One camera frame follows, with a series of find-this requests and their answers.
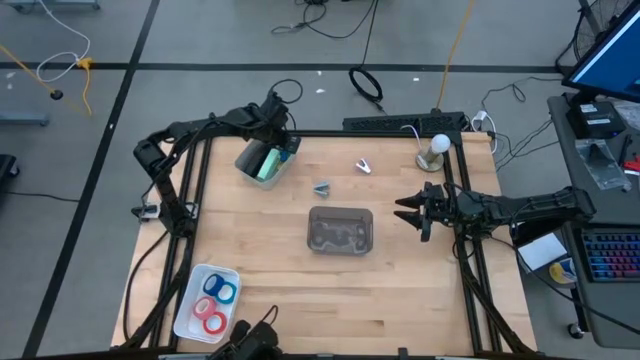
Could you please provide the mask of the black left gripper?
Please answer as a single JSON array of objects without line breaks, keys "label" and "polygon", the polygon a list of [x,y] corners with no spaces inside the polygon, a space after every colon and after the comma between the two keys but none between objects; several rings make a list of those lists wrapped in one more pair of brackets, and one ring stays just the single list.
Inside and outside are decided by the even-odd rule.
[{"label": "black left gripper", "polygon": [[289,142],[289,152],[296,153],[301,144],[301,138],[293,136],[284,129],[289,112],[284,100],[273,90],[267,93],[266,99],[258,108],[259,127],[257,138],[263,142],[277,145],[280,156],[288,156],[286,145]]}]

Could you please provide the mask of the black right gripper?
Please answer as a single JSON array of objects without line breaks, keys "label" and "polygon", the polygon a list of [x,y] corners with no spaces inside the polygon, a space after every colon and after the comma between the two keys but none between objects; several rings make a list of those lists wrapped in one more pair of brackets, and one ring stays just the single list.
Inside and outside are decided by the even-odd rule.
[{"label": "black right gripper", "polygon": [[426,243],[431,237],[433,222],[447,225],[452,215],[451,201],[444,195],[441,185],[426,182],[421,193],[397,199],[397,205],[417,209],[416,211],[394,211],[394,215],[417,230],[421,230],[420,241]]}]

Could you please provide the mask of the light blue tape roll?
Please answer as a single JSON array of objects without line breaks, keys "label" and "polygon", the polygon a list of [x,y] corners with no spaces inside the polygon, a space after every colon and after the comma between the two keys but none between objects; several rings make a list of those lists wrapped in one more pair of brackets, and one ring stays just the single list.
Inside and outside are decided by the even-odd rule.
[{"label": "light blue tape roll", "polygon": [[237,287],[231,282],[224,282],[216,293],[216,300],[220,304],[232,304],[237,295]]}]

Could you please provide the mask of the dark blue tape roll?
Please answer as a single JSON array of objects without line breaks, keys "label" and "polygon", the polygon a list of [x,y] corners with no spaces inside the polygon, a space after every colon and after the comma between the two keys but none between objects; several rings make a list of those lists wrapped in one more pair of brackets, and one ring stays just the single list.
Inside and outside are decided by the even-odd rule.
[{"label": "dark blue tape roll", "polygon": [[211,274],[203,284],[203,292],[211,297],[217,297],[225,284],[226,281],[222,276],[216,273]]}]

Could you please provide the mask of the red tape roll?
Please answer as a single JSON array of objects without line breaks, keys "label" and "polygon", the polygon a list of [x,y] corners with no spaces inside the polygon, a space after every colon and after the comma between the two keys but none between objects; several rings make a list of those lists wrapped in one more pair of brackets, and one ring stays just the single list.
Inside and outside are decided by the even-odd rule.
[{"label": "red tape roll", "polygon": [[226,315],[216,311],[203,321],[203,329],[208,335],[220,335],[226,330],[227,323]]}]

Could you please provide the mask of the mint green stapler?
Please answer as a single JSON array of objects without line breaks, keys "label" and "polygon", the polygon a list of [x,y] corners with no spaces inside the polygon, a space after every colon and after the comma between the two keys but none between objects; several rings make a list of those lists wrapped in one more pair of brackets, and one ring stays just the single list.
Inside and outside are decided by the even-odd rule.
[{"label": "mint green stapler", "polygon": [[260,182],[271,179],[277,170],[280,158],[280,151],[276,148],[271,149],[263,161],[255,179]]}]

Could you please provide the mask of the black stapler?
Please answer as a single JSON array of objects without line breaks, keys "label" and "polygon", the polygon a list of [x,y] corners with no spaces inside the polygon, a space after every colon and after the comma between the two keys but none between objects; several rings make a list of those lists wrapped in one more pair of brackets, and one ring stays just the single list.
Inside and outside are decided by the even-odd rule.
[{"label": "black stapler", "polygon": [[248,157],[243,166],[244,173],[249,175],[251,178],[255,178],[270,150],[271,147],[269,145],[265,145],[262,143],[259,143],[254,148],[252,148],[249,151]]}]

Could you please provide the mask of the light grey plastic bin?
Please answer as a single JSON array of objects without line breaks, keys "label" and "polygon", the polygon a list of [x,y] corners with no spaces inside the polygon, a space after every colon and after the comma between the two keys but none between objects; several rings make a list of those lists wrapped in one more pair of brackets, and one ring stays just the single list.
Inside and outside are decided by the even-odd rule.
[{"label": "light grey plastic bin", "polygon": [[[263,190],[270,190],[272,189],[276,183],[283,177],[283,175],[285,174],[285,172],[291,167],[291,165],[293,164],[295,158],[296,158],[296,153],[290,153],[289,152],[289,142],[286,145],[286,151],[290,154],[289,159],[282,163],[280,161],[280,163],[278,164],[277,170],[274,173],[274,175],[272,176],[271,179],[265,181],[265,182],[260,182],[257,181],[255,178],[251,178],[249,175],[245,174],[243,171],[243,166],[245,164],[245,161],[248,157],[248,153],[249,151],[254,148],[257,144],[262,143],[265,145],[269,145],[267,143],[264,143],[262,141],[259,140],[251,140],[248,145],[246,146],[246,148],[242,151],[242,153],[238,156],[238,158],[235,161],[235,167],[241,172],[242,176],[251,184],[263,189]],[[276,148],[276,145],[269,145],[271,147],[271,149]]]}]

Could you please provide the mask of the smoky transparent grey bin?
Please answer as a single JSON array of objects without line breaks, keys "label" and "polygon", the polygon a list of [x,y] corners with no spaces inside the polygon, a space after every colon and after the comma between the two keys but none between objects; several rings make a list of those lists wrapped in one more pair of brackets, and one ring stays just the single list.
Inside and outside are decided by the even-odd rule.
[{"label": "smoky transparent grey bin", "polygon": [[364,256],[373,249],[373,213],[314,206],[309,211],[307,246],[316,254]]}]

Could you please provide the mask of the white globe bulb lamp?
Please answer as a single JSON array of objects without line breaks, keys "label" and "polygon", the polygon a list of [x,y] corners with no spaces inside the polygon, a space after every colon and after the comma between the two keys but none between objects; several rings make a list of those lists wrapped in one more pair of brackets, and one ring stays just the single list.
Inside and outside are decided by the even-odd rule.
[{"label": "white globe bulb lamp", "polygon": [[444,154],[451,146],[450,138],[445,134],[435,135],[428,147],[422,147],[416,155],[417,166],[426,172],[437,172],[444,165]]}]

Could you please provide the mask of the white paper box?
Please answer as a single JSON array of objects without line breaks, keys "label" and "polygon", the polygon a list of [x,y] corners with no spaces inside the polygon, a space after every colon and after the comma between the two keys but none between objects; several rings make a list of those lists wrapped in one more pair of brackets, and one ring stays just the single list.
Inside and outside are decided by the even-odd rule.
[{"label": "white paper box", "polygon": [[518,254],[524,271],[530,273],[564,257],[567,250],[554,233],[549,233],[519,247]]}]

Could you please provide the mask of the yellow blue round pad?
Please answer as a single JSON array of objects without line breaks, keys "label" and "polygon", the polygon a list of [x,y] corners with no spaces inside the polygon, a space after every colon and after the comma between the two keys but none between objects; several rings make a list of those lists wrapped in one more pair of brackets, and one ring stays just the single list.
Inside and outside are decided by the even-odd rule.
[{"label": "yellow blue round pad", "polygon": [[577,274],[572,258],[565,258],[551,263],[548,267],[549,276],[553,281],[561,285],[577,282]]}]

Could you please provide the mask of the grey side desk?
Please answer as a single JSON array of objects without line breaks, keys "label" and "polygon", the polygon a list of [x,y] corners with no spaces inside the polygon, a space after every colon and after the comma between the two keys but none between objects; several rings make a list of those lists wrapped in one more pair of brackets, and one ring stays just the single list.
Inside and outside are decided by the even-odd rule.
[{"label": "grey side desk", "polygon": [[575,148],[576,137],[566,118],[569,106],[563,96],[547,100],[571,184],[589,193],[596,214],[588,223],[570,223],[561,233],[574,257],[577,293],[586,306],[640,330],[640,277],[629,281],[594,282],[589,278],[586,249],[580,238],[585,230],[640,235],[640,186],[632,177],[632,189],[601,190]]}]

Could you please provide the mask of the clear plastic bag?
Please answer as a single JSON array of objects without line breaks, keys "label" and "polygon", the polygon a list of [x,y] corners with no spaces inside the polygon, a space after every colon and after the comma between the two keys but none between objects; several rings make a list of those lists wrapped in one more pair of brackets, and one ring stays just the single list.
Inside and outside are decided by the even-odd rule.
[{"label": "clear plastic bag", "polygon": [[630,180],[614,159],[605,140],[578,139],[575,148],[600,190],[631,190]]}]

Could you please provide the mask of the black mini computer box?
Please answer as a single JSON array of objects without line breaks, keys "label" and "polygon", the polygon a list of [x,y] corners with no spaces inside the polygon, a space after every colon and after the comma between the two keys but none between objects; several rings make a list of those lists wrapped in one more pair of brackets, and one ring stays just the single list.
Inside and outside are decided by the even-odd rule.
[{"label": "black mini computer box", "polygon": [[577,139],[611,139],[626,125],[611,102],[572,105],[567,118]]}]

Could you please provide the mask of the backlit keyboard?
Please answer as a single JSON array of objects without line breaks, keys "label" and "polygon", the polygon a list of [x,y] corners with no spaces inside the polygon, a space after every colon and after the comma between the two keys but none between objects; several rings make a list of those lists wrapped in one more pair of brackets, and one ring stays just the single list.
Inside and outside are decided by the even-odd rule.
[{"label": "backlit keyboard", "polygon": [[580,240],[592,282],[640,282],[640,232],[592,229]]}]

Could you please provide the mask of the white plastic bin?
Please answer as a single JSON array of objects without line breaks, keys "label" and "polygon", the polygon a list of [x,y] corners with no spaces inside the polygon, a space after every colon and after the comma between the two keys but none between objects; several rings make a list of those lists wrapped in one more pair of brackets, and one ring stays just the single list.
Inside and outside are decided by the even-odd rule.
[{"label": "white plastic bin", "polygon": [[[220,335],[208,335],[203,329],[204,320],[199,320],[193,315],[195,302],[203,296],[209,296],[203,292],[203,284],[205,280],[214,273],[222,276],[226,282],[231,282],[237,287],[236,299],[232,304],[220,304],[216,298],[213,297],[216,301],[216,311],[224,313],[228,321],[226,330]],[[233,269],[209,264],[196,265],[189,276],[187,287],[173,324],[174,334],[183,339],[209,344],[219,343],[226,336],[233,323],[241,286],[240,275]]]}]

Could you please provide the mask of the computer monitor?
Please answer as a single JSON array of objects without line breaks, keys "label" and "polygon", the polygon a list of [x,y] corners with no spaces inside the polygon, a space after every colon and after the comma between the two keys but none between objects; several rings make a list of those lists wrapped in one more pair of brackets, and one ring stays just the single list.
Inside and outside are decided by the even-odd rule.
[{"label": "computer monitor", "polygon": [[640,0],[576,63],[562,84],[640,103]]}]

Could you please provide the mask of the grey cart base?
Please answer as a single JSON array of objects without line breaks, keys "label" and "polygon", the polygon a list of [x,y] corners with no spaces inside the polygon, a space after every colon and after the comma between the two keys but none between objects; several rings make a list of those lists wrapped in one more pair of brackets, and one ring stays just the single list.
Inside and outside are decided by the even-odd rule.
[{"label": "grey cart base", "polygon": [[50,119],[46,114],[0,110],[0,125],[48,126]]},{"label": "grey cart base", "polygon": [[94,10],[100,10],[99,0],[0,0],[0,5],[8,6],[19,13],[29,13],[37,7],[88,6]]}]

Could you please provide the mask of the black floor equipment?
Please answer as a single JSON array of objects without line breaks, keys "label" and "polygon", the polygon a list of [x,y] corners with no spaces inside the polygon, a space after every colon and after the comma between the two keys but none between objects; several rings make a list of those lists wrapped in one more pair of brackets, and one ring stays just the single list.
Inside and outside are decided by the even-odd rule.
[{"label": "black floor equipment", "polygon": [[0,154],[0,182],[15,178],[20,174],[17,158],[9,154]]}]

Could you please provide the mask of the black aluminium table frame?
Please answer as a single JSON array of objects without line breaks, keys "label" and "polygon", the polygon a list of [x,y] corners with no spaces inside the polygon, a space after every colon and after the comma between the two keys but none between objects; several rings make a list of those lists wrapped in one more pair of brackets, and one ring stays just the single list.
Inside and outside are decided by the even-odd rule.
[{"label": "black aluminium table frame", "polygon": [[[280,345],[293,354],[390,355],[404,348],[412,355],[470,355],[491,348],[487,317],[462,284],[453,231],[435,225],[423,243],[394,215],[397,199],[446,178],[417,169],[410,134],[306,131],[292,166],[269,191],[236,170],[244,146],[235,137],[202,143],[173,173],[200,203],[193,263],[240,275],[236,319],[256,322],[277,305]],[[361,158],[371,174],[356,167]],[[328,197],[313,191],[323,181]],[[323,204],[373,213],[367,255],[309,250],[308,213]]]}]

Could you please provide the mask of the silver metal bracket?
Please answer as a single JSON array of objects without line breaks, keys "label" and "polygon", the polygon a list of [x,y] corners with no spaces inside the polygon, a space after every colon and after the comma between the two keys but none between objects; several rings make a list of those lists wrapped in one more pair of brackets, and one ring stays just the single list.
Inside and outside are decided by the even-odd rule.
[{"label": "silver metal bracket", "polygon": [[155,203],[147,203],[141,206],[133,207],[131,213],[139,222],[147,222],[157,219],[160,215],[160,205]]}]

